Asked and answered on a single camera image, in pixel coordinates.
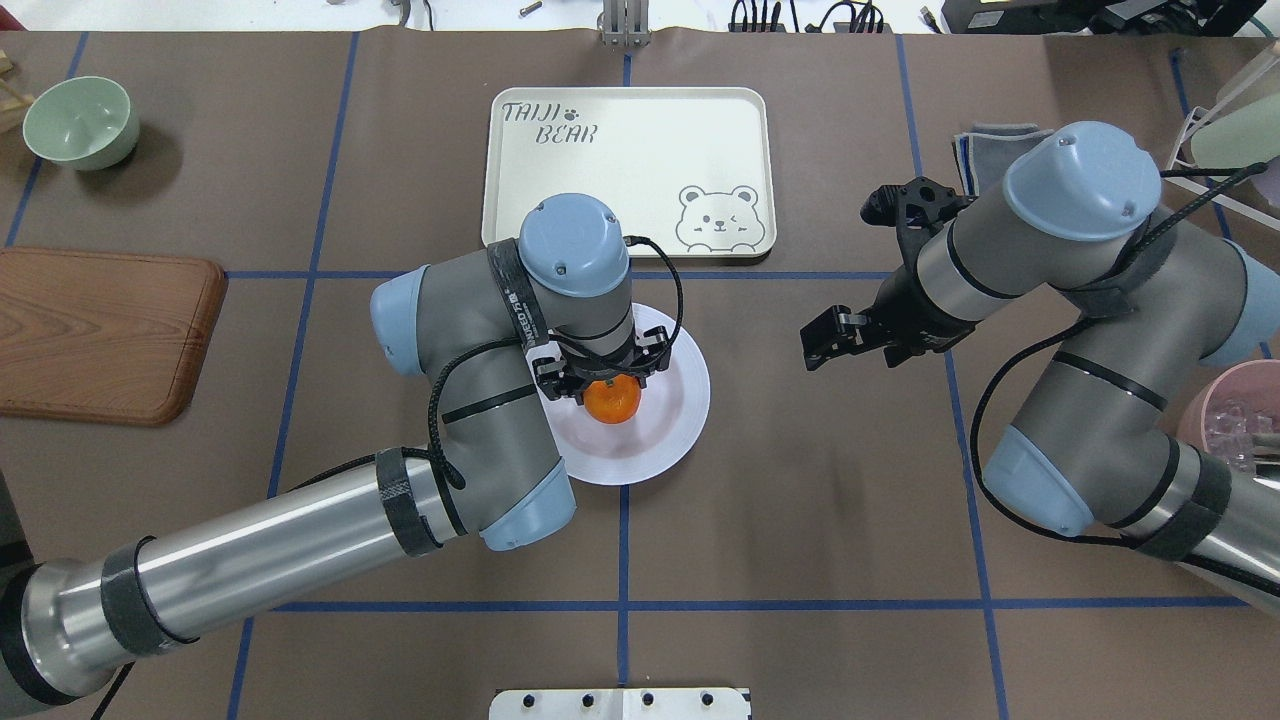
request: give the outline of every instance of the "brown table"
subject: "brown table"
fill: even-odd
[[[897,265],[892,233],[856,219],[869,191],[918,172],[955,183],[950,140],[975,120],[1103,119],[1162,158],[1181,118],[1178,46],[1199,104],[1260,49],[663,31],[627,60],[588,31],[0,35],[29,91],[69,68],[105,74],[143,113],[137,155],[92,176],[32,173],[20,138],[0,137],[0,233],[205,256],[232,278],[172,425],[0,420],[0,465],[44,559],[96,559],[422,442],[428,387],[387,365],[367,297],[479,247],[499,91],[748,86],[769,111],[777,247],[687,268],[714,400],[684,461],[630,491],[579,484],[577,518],[532,547],[468,538],[142,662],[109,716],[485,717],[498,688],[620,682],[750,687],[767,719],[1280,715],[1274,620],[1178,568],[1053,544],[974,502],[957,433],[998,363],[1071,319],[1064,302],[1037,292],[952,355],[893,372],[800,361],[808,319],[868,302]],[[1230,229],[1280,260],[1274,236]],[[636,295],[675,309],[667,282]],[[1039,366],[993,402],[988,452]]]

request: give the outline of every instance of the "light blue joint cap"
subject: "light blue joint cap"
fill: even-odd
[[[564,471],[564,459],[552,468],[534,489],[506,515],[488,528],[480,530],[480,537],[489,550],[515,550],[535,543],[573,519],[577,502],[573,488],[568,484]]]
[[[1160,170],[1123,129],[1071,123],[1014,160],[1005,201],[1033,228],[1101,242],[1128,234],[1160,202]]]
[[[1239,245],[1231,243],[1244,261],[1244,307],[1235,329],[1222,345],[1201,359],[1201,365],[1222,368],[1234,365],[1257,350],[1280,329],[1280,275],[1258,263]]]
[[[520,259],[534,279],[570,297],[599,297],[631,269],[613,210],[579,193],[548,197],[525,215]]]
[[[1093,512],[1071,483],[1012,425],[982,475],[992,495],[1037,525],[1075,537],[1093,524]]]
[[[369,314],[374,319],[378,343],[387,360],[402,375],[421,375],[422,361],[417,354],[417,296],[430,265],[392,278],[374,288]]]

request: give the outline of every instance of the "white plate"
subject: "white plate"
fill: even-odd
[[[659,323],[669,333],[676,323],[648,305],[632,305],[636,328]],[[535,347],[529,357],[557,356],[554,343]],[[634,418],[607,425],[588,415],[572,398],[543,400],[547,420],[571,478],[598,486],[627,486],[671,468],[689,452],[707,423],[712,383],[707,361],[687,328],[680,329],[671,365],[649,375]]]
[[[764,255],[777,236],[764,99],[745,87],[504,90],[489,117],[481,240],[518,236],[561,192],[599,199],[623,233],[672,258]]]

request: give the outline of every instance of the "white floor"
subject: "white floor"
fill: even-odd
[[[410,27],[426,29],[421,0],[413,3]],[[431,0],[438,29],[553,29],[594,28],[602,0],[544,0],[521,18],[532,0]],[[288,31],[365,29],[396,24],[399,10],[389,0],[0,0],[28,29],[105,31]],[[772,1],[767,3],[772,8]],[[831,0],[796,0],[800,26],[818,22]],[[672,26],[724,29],[732,0],[652,0],[650,27]],[[895,32],[927,33],[922,5],[942,17],[942,0],[881,0],[877,6]],[[847,10],[832,19],[844,22]],[[782,18],[791,24],[788,6]],[[1280,31],[1280,0],[1268,1],[1258,19]],[[831,22],[827,23],[831,32]],[[1245,26],[1240,35],[1260,35]]]

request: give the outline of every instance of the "gray cloth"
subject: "gray cloth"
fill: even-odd
[[[952,147],[965,195],[996,187],[1014,160],[1051,135],[1053,131],[1036,123],[974,123],[972,131],[955,136]]]

